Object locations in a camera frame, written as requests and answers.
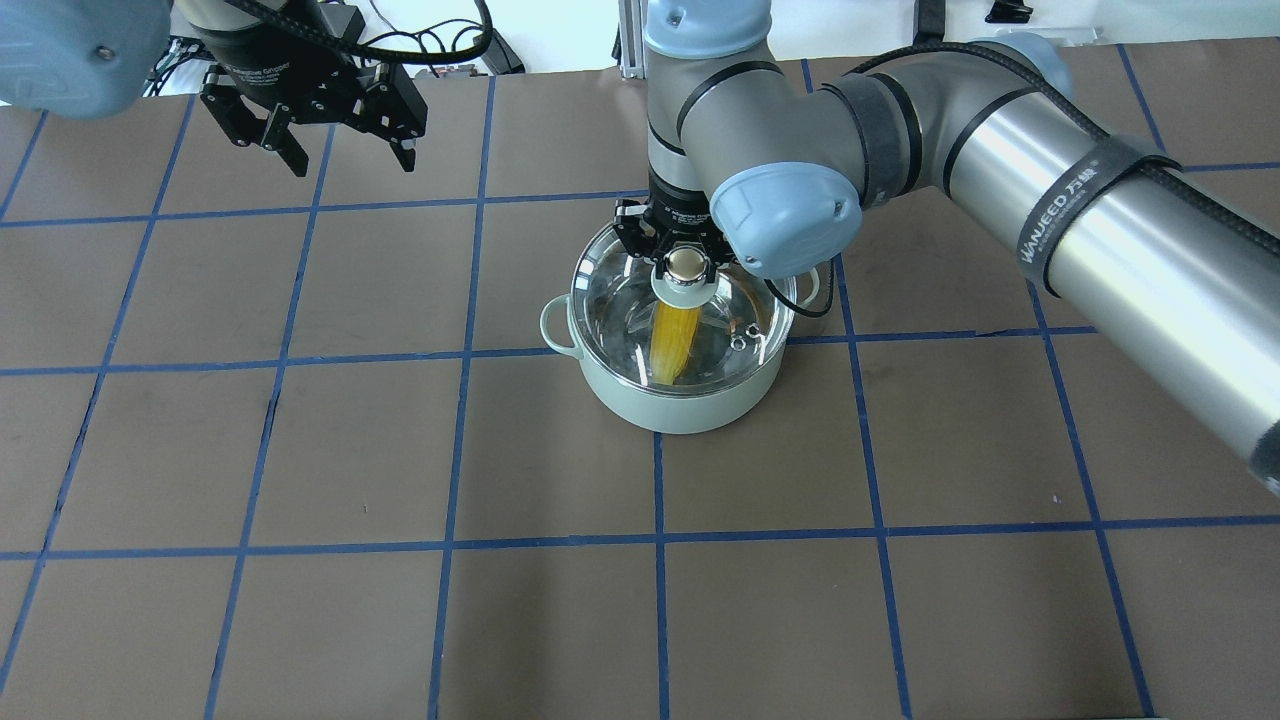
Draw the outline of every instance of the pot lid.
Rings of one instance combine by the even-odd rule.
[[[655,282],[703,272],[696,266],[701,254],[684,250],[668,255],[675,273],[668,268],[667,274],[676,277],[655,279],[653,264],[628,255],[605,225],[573,272],[571,322],[585,351],[621,382],[654,395],[687,397],[735,387],[777,355],[791,329],[791,310],[740,265],[716,270],[713,288],[699,288],[709,297],[700,306],[663,304]],[[774,284],[795,301],[795,279]]]

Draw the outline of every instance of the pot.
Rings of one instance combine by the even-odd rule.
[[[818,293],[818,273],[810,272]],[[714,291],[699,307],[689,361],[672,383],[659,383],[649,368],[658,295],[653,265],[627,255],[612,225],[586,246],[570,292],[543,307],[547,346],[579,361],[600,402],[622,419],[671,434],[700,433],[741,418],[764,397],[782,363],[795,314],[764,281],[739,265],[716,273]],[[795,278],[774,286],[790,301]],[[570,345],[550,334],[552,316],[563,306]]]

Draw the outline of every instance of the blue joint cap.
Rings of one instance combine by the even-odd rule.
[[[769,0],[649,0],[644,41],[681,60],[727,58],[769,35]]]
[[[1053,47],[1053,44],[1039,35],[1034,32],[1011,32],[1000,37],[979,37],[972,42],[993,42],[1014,50],[1030,60],[1036,65],[1036,69],[1039,70],[1039,74],[1066,96],[1068,100],[1074,99],[1075,88],[1071,86],[1071,69],[1057,55],[1057,49]]]
[[[849,178],[814,163],[771,163],[728,178],[712,219],[753,275],[790,278],[831,260],[863,225]]]

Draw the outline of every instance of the corn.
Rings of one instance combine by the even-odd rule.
[[[658,301],[649,345],[649,369],[654,382],[675,384],[676,378],[685,372],[701,311],[700,306],[684,310]]]

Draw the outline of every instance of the pot handle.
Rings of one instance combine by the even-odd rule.
[[[563,346],[552,340],[552,331],[547,327],[547,323],[550,320],[552,311],[556,310],[557,305],[564,306],[564,319],[572,325],[572,318],[568,316],[568,293],[564,293],[559,297],[553,297],[552,301],[548,302],[545,307],[543,307],[543,315],[538,322],[539,328],[543,331],[543,341],[547,342],[547,347],[550,347],[556,352],[559,352],[561,355],[568,355],[575,360],[581,360],[582,348],[577,347],[576,345]],[[570,331],[570,337],[571,338],[573,337],[572,331]]]
[[[818,290],[822,287],[822,277],[818,274],[818,268],[809,268],[809,283],[813,286],[809,290],[809,297],[805,297],[804,302],[800,304],[805,310],[818,297]]]

